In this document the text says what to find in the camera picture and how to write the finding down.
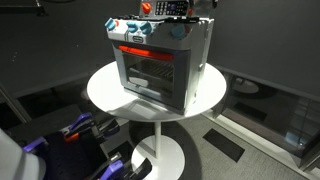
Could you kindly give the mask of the dark robot gripper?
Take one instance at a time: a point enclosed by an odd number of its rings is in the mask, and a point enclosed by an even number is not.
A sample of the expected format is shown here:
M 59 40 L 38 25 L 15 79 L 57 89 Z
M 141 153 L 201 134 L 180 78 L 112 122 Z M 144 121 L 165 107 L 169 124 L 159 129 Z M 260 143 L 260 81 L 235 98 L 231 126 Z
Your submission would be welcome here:
M 215 9 L 219 0 L 188 0 L 191 9 Z

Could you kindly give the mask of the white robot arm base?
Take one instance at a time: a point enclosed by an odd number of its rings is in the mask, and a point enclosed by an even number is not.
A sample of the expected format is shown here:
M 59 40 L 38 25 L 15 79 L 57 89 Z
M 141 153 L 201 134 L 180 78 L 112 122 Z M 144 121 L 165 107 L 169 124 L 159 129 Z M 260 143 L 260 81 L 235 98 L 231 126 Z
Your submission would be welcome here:
M 0 180 L 43 180 L 45 161 L 26 152 L 0 129 Z

